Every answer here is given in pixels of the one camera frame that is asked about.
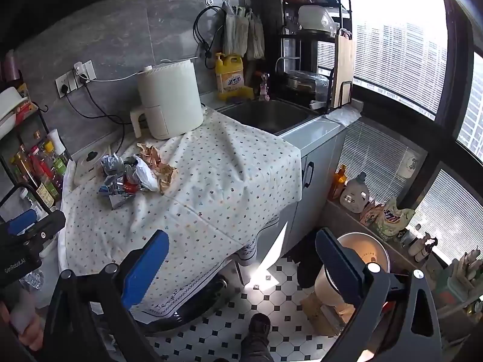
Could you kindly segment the person's left hand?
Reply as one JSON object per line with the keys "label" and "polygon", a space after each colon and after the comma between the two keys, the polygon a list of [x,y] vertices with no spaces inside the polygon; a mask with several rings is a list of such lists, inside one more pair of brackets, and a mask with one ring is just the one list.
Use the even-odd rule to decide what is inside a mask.
{"label": "person's left hand", "polygon": [[31,351],[39,351],[43,347],[43,325],[28,291],[22,289],[15,302],[2,297],[1,318],[17,334],[23,346]]}

